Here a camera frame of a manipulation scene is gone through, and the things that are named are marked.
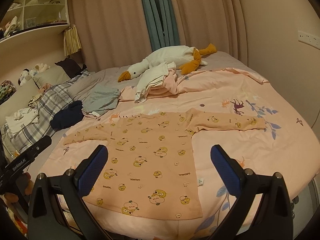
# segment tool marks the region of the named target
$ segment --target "teal curtain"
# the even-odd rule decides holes
[[[180,45],[171,0],[142,0],[152,51]]]

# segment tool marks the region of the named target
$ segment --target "blue gripper pad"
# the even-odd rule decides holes
[[[230,164],[234,160],[226,154],[220,145],[211,147],[210,156],[228,192],[239,197],[241,194],[240,178]]]
[[[74,183],[80,197],[89,195],[108,160],[108,150],[98,145],[88,159],[84,159],[76,168]]]

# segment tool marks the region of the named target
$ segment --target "finger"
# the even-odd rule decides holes
[[[4,198],[9,202],[9,203],[16,203],[18,202],[19,198],[17,195],[10,193],[10,192],[6,192],[4,193]]]
[[[29,180],[28,186],[24,190],[24,193],[28,196],[32,193],[32,190],[33,190],[33,182],[31,180]]]
[[[26,176],[27,176],[28,180],[31,180],[31,175],[30,175],[30,173],[29,173],[29,172],[24,173],[24,175],[26,175]]]

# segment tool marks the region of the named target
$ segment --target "shirt sleeve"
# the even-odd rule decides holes
[[[99,125],[90,126],[86,129],[77,131],[76,133],[69,134],[63,141],[63,145],[83,142],[87,140],[106,140],[110,138],[111,132],[115,124],[112,123],[101,123]]]
[[[189,121],[187,129],[193,132],[201,130],[240,130],[265,129],[264,118],[249,115],[209,113],[194,108],[186,112],[186,120]]]

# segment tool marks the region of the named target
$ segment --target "dark blue cloth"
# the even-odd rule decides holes
[[[57,112],[53,119],[50,121],[50,125],[55,130],[61,130],[69,128],[76,123],[82,121],[82,102],[80,100],[74,101],[68,105],[67,109]]]

